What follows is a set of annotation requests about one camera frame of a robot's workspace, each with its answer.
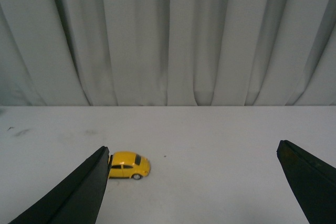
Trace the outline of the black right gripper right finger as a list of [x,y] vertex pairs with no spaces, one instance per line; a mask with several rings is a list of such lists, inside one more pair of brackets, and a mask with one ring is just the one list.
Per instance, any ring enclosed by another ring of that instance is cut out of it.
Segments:
[[335,168],[288,140],[277,157],[308,222],[335,223]]

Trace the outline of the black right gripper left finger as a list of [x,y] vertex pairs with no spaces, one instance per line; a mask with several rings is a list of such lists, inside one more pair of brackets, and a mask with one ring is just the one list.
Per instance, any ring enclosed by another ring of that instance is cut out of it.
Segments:
[[110,170],[109,149],[100,147],[11,223],[95,223]]

